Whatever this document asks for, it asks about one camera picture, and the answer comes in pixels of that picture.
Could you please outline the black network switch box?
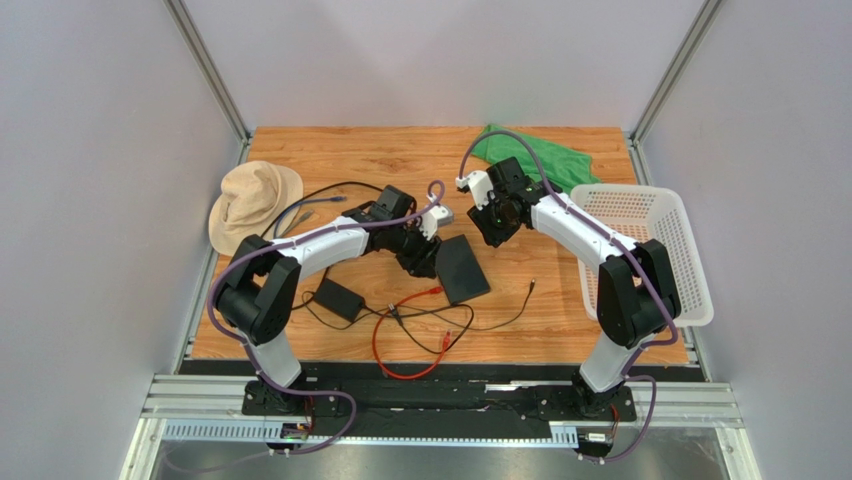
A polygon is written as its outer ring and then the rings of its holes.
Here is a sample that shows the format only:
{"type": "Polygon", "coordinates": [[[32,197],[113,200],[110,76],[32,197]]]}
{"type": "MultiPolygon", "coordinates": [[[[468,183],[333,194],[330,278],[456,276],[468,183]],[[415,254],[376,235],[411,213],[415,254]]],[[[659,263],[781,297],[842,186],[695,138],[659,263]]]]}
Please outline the black network switch box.
{"type": "Polygon", "coordinates": [[[435,267],[450,305],[461,304],[491,291],[465,235],[443,241],[437,252],[435,267]]]}

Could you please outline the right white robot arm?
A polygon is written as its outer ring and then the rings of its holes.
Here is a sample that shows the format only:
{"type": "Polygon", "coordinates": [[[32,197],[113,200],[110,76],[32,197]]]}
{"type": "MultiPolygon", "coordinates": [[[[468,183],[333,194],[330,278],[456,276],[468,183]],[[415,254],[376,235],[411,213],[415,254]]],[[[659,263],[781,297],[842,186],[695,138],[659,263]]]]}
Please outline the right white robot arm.
{"type": "Polygon", "coordinates": [[[572,377],[572,401],[584,416],[602,411],[657,335],[675,331],[681,303],[666,247],[637,241],[583,211],[547,178],[534,181],[516,158],[460,174],[456,187],[474,201],[469,218],[498,247],[521,227],[550,237],[596,271],[602,333],[572,377]]]}

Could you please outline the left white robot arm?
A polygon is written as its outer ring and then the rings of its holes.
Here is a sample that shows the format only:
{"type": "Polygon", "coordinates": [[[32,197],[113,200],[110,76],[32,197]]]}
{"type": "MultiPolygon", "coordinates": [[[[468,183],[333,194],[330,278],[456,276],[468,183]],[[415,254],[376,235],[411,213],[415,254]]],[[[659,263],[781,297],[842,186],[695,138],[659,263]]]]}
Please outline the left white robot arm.
{"type": "Polygon", "coordinates": [[[445,186],[435,180],[428,201],[413,208],[412,196],[387,186],[373,202],[343,212],[330,223],[292,237],[242,240],[214,280],[206,313],[220,333],[237,341],[256,375],[270,388],[296,395],[292,385],[302,367],[287,338],[299,284],[338,263],[385,250],[413,277],[434,278],[440,228],[453,211],[443,204],[445,186]]]}

